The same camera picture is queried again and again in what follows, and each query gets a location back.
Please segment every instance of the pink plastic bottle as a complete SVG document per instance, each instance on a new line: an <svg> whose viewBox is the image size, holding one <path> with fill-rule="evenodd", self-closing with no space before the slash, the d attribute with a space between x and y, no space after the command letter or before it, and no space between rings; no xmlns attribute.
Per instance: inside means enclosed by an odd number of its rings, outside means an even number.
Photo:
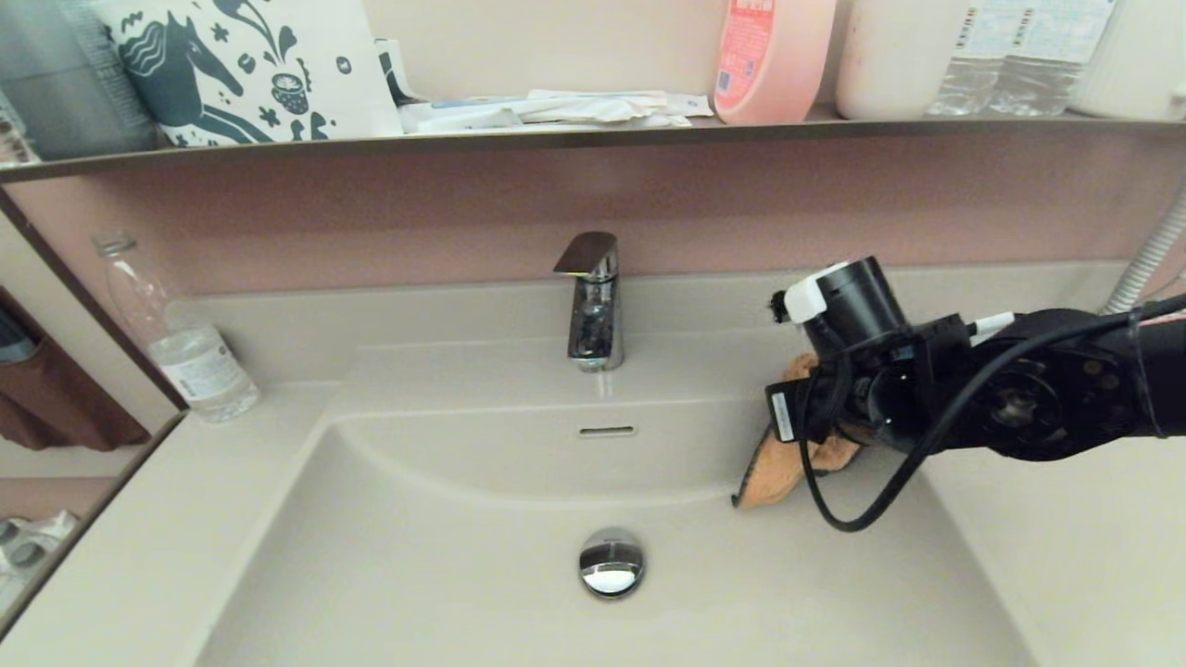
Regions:
<svg viewBox="0 0 1186 667"><path fill-rule="evenodd" d="M801 122L820 93L836 0L729 0L716 114L731 125Z"/></svg>

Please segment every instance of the bathroom sink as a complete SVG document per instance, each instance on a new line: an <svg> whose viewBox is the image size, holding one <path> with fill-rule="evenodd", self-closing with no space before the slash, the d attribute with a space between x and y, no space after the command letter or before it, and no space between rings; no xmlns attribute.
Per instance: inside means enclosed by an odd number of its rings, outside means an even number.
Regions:
<svg viewBox="0 0 1186 667"><path fill-rule="evenodd" d="M856 535L805 489L731 507L788 355L747 336L627 339L610 376L554 341L364 356L198 665L1031 663L925 479ZM829 483L865 497L892 464L866 452ZM606 527L646 555L613 602L578 577Z"/></svg>

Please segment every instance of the chrome faucet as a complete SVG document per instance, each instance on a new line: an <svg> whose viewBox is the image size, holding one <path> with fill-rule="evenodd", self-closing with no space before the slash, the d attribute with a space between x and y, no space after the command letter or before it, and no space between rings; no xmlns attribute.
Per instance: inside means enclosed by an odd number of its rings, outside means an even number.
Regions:
<svg viewBox="0 0 1186 667"><path fill-rule="evenodd" d="M618 237L587 231L573 239L553 269L576 278L568 358L585 373L621 366L621 294L618 290Z"/></svg>

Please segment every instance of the shelf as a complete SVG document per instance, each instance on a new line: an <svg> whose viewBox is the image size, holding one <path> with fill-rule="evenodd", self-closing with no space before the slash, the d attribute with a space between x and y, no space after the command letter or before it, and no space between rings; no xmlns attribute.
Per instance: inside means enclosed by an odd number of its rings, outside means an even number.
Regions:
<svg viewBox="0 0 1186 667"><path fill-rule="evenodd" d="M342 141L256 144L213 148L162 148L0 170L0 184L44 180L122 170L211 166L283 158L337 158L407 153L459 153L624 146L682 146L745 141L796 141L871 136L950 136L965 134L1133 134L1186 136L1186 122L1092 119L1064 114L1052 119L977 116L918 121L847 121L818 104L805 122L774 126L726 126L716 120L681 129L631 129L533 134L403 136Z"/></svg>

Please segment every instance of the tissue box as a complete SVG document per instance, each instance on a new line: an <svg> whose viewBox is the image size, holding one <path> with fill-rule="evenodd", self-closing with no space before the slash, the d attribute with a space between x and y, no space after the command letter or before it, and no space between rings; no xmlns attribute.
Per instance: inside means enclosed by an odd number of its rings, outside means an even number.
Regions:
<svg viewBox="0 0 1186 667"><path fill-rule="evenodd" d="M357 1L107 0L95 8L177 146L403 134Z"/></svg>

